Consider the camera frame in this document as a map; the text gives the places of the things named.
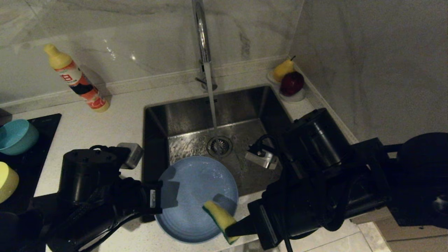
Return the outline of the black induction cooktop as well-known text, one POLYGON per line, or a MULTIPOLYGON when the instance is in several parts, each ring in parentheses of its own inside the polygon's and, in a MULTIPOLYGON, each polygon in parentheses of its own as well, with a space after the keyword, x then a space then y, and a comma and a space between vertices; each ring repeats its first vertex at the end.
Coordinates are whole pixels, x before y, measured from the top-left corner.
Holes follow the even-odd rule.
POLYGON ((29 208, 61 117, 58 113, 29 119, 39 132, 36 145, 18 156, 0 153, 0 161, 9 165, 19 176, 16 190, 0 204, 0 211, 20 214, 29 208))

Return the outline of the teal bowl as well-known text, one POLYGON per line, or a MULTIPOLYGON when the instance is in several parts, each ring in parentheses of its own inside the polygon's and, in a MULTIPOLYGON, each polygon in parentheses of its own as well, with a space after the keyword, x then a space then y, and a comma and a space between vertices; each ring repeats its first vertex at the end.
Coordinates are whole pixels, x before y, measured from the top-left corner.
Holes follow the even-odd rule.
POLYGON ((39 139, 39 132, 29 121, 18 119, 0 127, 0 153, 17 156, 32 148, 39 139))

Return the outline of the chrome faucet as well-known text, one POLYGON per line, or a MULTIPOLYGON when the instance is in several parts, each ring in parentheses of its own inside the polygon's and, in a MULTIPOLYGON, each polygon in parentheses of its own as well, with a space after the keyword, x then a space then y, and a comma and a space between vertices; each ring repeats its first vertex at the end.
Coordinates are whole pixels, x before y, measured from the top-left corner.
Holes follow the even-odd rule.
POLYGON ((200 73, 195 78, 196 81, 201 83, 201 88, 208 91, 207 71, 206 66, 211 70, 211 50, 208 36, 208 28, 206 21, 206 14, 203 0, 191 0, 192 3, 192 15, 195 24, 195 32, 197 35, 197 44, 199 46, 199 63, 200 73))

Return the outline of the red apple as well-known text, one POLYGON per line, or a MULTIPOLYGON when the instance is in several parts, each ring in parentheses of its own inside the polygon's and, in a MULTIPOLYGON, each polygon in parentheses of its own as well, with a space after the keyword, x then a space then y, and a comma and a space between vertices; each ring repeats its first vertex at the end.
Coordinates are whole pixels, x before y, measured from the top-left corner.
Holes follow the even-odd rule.
POLYGON ((280 85, 280 94, 284 96, 294 96, 303 89, 305 85, 304 76, 299 72, 286 74, 280 85))

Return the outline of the metal sink drain strainer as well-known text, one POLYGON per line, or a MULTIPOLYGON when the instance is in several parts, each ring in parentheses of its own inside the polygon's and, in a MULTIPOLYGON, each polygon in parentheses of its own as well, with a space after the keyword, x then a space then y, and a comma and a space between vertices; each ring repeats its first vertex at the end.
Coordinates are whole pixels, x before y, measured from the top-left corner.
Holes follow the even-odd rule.
POLYGON ((231 154, 233 143, 229 138, 218 135, 208 141, 206 149, 212 157, 225 158, 231 154))

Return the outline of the blue plate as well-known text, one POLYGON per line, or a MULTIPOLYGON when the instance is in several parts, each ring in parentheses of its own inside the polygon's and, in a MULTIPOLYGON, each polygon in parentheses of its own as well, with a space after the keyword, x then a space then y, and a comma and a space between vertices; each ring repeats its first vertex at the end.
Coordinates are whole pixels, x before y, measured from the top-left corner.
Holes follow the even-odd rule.
POLYGON ((160 177, 162 213, 159 226, 173 239, 189 244, 204 243, 221 234, 203 210, 213 201, 234 216, 239 193, 230 171, 219 161, 187 157, 171 165, 160 177))

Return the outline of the running water stream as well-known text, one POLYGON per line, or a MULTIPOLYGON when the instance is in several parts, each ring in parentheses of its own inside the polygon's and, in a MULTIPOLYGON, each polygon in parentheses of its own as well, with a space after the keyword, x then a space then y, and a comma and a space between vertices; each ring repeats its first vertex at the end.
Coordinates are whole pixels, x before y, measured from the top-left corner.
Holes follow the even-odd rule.
POLYGON ((214 137, 213 139, 217 139, 217 120, 216 120, 216 112, 215 112, 215 103, 214 103, 214 94, 213 94, 213 82, 212 82, 212 74, 211 74, 211 63, 205 62, 204 63, 204 73, 206 76, 206 82, 207 82, 207 91, 208 91, 208 97, 211 107, 211 115, 212 115, 212 122, 213 122, 213 133, 214 137))

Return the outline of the yellow bowl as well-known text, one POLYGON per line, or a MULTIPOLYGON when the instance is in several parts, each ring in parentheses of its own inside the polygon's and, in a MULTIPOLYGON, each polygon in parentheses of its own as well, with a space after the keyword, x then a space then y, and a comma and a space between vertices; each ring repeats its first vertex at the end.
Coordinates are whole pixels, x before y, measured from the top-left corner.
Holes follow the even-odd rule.
POLYGON ((0 162, 0 204, 16 191, 19 183, 18 173, 5 162, 0 162))

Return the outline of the stainless steel sink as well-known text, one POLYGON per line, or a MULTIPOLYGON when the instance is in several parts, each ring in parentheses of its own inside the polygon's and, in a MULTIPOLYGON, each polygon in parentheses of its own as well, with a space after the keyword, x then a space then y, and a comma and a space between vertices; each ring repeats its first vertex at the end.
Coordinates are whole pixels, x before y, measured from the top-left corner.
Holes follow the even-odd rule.
POLYGON ((279 139, 291 124, 285 107, 269 86, 214 95, 217 134, 233 143, 231 154, 212 157, 208 141, 214 137, 209 98, 172 102, 144 110, 144 157, 141 178, 156 181, 175 162, 189 156, 217 159, 233 175, 240 196, 265 190, 279 179, 282 166, 262 168, 245 159, 248 147, 263 135, 279 139))

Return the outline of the yellow pear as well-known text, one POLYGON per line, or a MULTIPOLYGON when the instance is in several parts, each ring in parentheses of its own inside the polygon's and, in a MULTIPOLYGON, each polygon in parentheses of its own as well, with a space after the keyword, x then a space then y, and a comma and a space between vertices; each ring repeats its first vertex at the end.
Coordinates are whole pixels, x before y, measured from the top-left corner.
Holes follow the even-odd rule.
POLYGON ((286 59, 284 62, 275 67, 272 76, 276 82, 281 82, 286 74, 294 72, 294 58, 295 56, 291 59, 286 59))

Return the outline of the yellow sponge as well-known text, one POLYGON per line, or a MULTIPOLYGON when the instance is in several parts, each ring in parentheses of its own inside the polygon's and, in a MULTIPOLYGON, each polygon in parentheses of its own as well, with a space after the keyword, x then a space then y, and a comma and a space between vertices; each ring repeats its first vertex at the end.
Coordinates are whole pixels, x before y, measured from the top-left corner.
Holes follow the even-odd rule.
POLYGON ((240 238, 240 236, 231 237, 226 234, 225 230, 237 223, 236 219, 226 209, 214 201, 207 201, 203 204, 203 210, 212 218, 229 245, 234 244, 240 238))

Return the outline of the small white dish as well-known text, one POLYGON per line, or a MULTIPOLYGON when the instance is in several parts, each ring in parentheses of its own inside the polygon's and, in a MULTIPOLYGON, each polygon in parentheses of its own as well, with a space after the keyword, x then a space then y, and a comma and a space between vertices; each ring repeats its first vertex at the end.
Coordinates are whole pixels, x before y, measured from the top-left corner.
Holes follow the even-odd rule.
POLYGON ((304 87, 301 91, 299 91, 297 94, 295 94, 294 96, 284 96, 282 94, 280 94, 280 85, 281 82, 276 82, 273 79, 273 70, 271 70, 270 72, 268 72, 267 74, 267 79, 271 82, 271 84, 273 84, 274 90, 276 91, 277 94, 279 94, 280 98, 288 103, 297 103, 297 102, 301 102, 304 98, 305 98, 305 82, 304 82, 304 87))

